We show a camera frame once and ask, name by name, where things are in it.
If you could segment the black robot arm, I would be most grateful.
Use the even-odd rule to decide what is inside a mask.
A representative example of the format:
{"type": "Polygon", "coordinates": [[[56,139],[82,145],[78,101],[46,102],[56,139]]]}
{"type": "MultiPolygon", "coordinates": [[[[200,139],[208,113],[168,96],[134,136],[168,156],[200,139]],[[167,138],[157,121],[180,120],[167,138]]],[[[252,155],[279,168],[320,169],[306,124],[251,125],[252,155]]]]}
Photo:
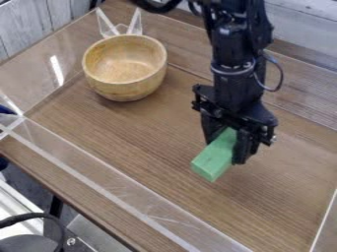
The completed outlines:
{"type": "Polygon", "coordinates": [[[225,130],[233,132],[228,162],[243,164],[262,145],[275,139],[278,118],[263,104],[266,92],[279,87],[264,84],[267,65],[274,59],[264,52],[272,43],[264,0],[191,0],[211,45],[212,84],[192,87],[192,108],[201,115],[205,142],[212,144],[225,130]]]}

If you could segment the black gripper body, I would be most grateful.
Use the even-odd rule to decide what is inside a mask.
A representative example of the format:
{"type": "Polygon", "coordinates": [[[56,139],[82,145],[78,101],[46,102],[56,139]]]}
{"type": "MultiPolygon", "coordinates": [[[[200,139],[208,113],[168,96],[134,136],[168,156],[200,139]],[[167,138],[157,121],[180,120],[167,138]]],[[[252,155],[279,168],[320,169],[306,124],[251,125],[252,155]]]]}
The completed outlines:
{"type": "Polygon", "coordinates": [[[195,94],[192,109],[200,115],[205,114],[216,118],[227,128],[235,131],[240,128],[257,128],[260,130],[260,143],[266,146],[272,145],[278,118],[266,108],[260,98],[228,108],[215,101],[212,86],[195,84],[192,92],[195,94]]]}

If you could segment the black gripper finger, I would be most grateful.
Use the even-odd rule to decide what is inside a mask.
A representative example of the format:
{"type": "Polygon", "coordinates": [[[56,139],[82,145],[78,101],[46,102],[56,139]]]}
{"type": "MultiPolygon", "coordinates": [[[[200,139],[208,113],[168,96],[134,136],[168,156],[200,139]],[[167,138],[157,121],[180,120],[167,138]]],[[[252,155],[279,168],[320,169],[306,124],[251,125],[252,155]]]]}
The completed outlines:
{"type": "Polygon", "coordinates": [[[205,138],[205,143],[209,144],[227,126],[213,117],[208,115],[201,115],[201,128],[205,138]]]}
{"type": "Polygon", "coordinates": [[[235,131],[232,147],[232,165],[241,165],[257,152],[260,145],[260,130],[257,128],[240,128],[235,131]]]}

